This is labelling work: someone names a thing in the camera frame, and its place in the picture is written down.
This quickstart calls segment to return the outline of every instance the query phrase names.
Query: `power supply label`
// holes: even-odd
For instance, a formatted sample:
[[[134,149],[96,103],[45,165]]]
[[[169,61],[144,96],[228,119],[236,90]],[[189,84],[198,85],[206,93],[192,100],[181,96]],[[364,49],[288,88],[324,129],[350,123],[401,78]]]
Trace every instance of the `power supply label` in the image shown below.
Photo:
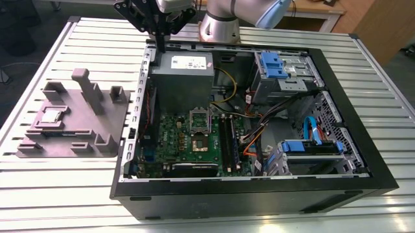
[[[205,57],[173,56],[170,58],[172,69],[206,69]]]

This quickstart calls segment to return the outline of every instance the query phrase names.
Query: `yellow wire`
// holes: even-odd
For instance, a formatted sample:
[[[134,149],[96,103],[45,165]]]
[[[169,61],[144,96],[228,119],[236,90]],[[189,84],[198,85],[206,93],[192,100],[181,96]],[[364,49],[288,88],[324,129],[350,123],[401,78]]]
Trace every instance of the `yellow wire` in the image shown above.
[[[229,77],[229,79],[232,80],[232,83],[233,83],[233,92],[232,92],[232,95],[230,95],[229,97],[226,97],[224,100],[212,101],[212,103],[224,103],[224,102],[226,102],[229,99],[232,99],[233,96],[236,95],[236,81],[234,81],[234,78],[229,75],[229,73],[226,73],[221,68],[214,67],[214,69],[220,70],[220,71]]]

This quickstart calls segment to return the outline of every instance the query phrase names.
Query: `slotted aluminum table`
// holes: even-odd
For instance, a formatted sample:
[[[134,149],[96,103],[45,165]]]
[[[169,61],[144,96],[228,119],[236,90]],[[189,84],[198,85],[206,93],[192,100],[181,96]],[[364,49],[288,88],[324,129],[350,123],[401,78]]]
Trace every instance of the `slotted aluminum table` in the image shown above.
[[[136,88],[146,34],[124,20],[81,18],[66,23],[0,130],[0,230],[349,233],[415,229],[415,112],[361,42],[345,34],[256,28],[241,28],[240,36],[246,44],[322,50],[400,188],[326,214],[137,221],[108,198],[116,158],[17,158],[16,147],[40,109],[46,81],[78,88],[70,72],[86,68],[100,89]],[[197,40],[197,26],[188,25],[173,39]]]

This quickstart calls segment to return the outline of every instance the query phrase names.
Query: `sticker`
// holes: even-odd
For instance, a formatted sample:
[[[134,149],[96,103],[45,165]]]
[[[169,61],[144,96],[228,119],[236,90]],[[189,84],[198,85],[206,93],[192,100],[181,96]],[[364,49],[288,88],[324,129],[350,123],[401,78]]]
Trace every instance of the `sticker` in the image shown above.
[[[284,67],[286,72],[294,72],[296,69],[293,69],[293,67]]]
[[[205,57],[173,56],[170,58],[172,69],[206,69]]]
[[[253,165],[254,165],[254,167],[256,167],[256,169],[257,169],[257,170],[260,170],[260,169],[261,169],[261,165],[260,165],[260,163],[258,163],[258,161],[257,161],[257,160],[254,160],[254,164],[253,164]]]
[[[252,102],[252,96],[249,96],[249,95],[245,96],[245,102],[246,102],[246,104],[250,104],[250,102]]]

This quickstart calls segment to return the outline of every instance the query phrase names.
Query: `ram slot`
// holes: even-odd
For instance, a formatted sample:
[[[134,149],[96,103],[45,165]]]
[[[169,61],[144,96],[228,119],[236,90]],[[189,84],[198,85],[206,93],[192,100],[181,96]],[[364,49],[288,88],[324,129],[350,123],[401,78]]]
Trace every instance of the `ram slot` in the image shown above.
[[[234,132],[234,125],[232,118],[229,119],[230,124],[230,139],[232,139],[232,171],[240,169],[240,159],[238,159],[238,151],[237,151],[237,139],[236,139],[236,132]]]
[[[221,117],[218,120],[218,138],[221,149],[221,166],[224,172],[232,171],[232,137],[229,119]]]

